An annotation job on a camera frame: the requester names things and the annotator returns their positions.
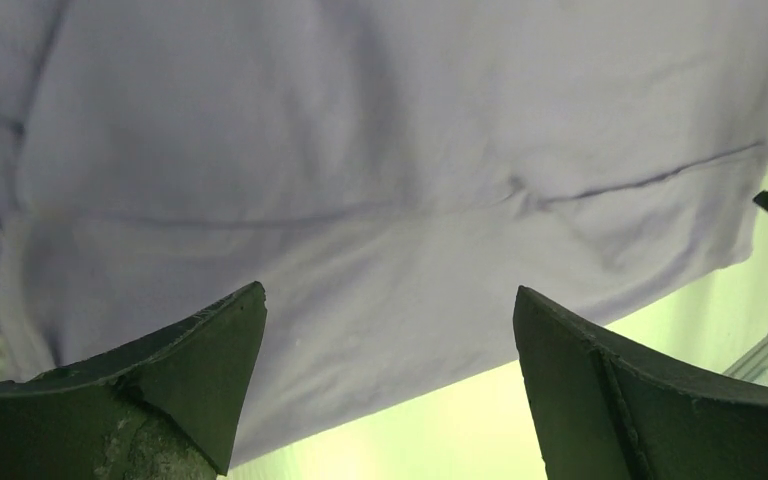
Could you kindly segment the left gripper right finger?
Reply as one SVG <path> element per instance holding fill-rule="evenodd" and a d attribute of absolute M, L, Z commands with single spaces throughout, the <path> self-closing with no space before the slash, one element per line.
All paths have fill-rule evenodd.
<path fill-rule="evenodd" d="M 551 479 L 768 479 L 768 387 L 674 359 L 520 288 L 513 328 Z"/>

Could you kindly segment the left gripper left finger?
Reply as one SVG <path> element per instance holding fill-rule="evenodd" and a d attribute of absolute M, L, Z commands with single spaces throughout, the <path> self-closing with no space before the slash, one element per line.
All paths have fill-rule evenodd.
<path fill-rule="evenodd" d="M 0 382 L 0 479 L 226 474 L 266 316 L 252 283 L 106 353 Z"/>

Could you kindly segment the purple t shirt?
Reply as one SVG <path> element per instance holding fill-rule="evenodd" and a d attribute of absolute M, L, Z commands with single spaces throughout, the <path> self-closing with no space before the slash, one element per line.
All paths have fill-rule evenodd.
<path fill-rule="evenodd" d="M 0 1 L 0 380 L 253 281 L 232 461 L 751 251 L 768 1 Z"/>

